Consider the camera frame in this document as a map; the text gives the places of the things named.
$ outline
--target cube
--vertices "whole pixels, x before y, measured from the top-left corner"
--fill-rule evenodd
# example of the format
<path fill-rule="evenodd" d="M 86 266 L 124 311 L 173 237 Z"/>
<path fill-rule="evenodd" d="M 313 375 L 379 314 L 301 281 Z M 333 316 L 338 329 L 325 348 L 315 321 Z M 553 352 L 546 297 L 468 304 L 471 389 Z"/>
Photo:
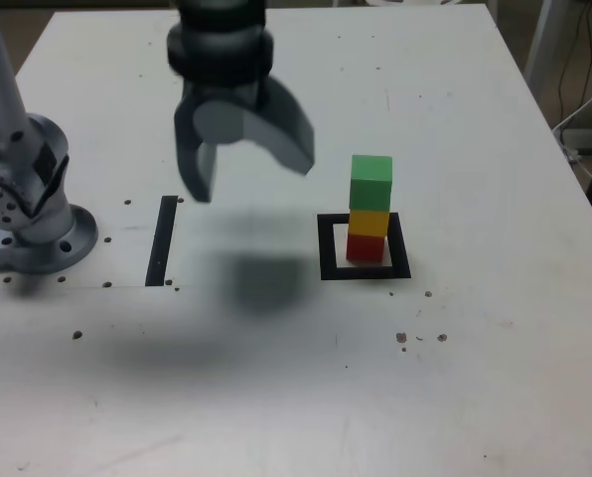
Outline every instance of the cube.
<path fill-rule="evenodd" d="M 384 257 L 384 237 L 354 236 L 347 238 L 347 261 L 381 263 Z"/>
<path fill-rule="evenodd" d="M 393 182 L 393 160 L 388 156 L 352 157 L 349 208 L 389 212 Z"/>
<path fill-rule="evenodd" d="M 388 212 L 350 211 L 349 233 L 355 236 L 386 237 Z"/>

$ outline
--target white table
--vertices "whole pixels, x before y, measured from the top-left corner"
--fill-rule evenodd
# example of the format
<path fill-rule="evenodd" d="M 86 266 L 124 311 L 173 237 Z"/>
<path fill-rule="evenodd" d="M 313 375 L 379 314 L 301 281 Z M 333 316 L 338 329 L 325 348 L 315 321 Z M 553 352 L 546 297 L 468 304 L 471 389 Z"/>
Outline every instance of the white table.
<path fill-rule="evenodd" d="M 174 21 L 57 14 L 18 76 L 100 241 L 0 274 L 0 476 L 592 476 L 592 211 L 486 7 L 270 11 L 317 164 L 224 148 L 209 206 L 175 163 Z M 412 279 L 320 280 L 352 153 L 394 158 Z M 162 195 L 174 284 L 145 288 Z"/>

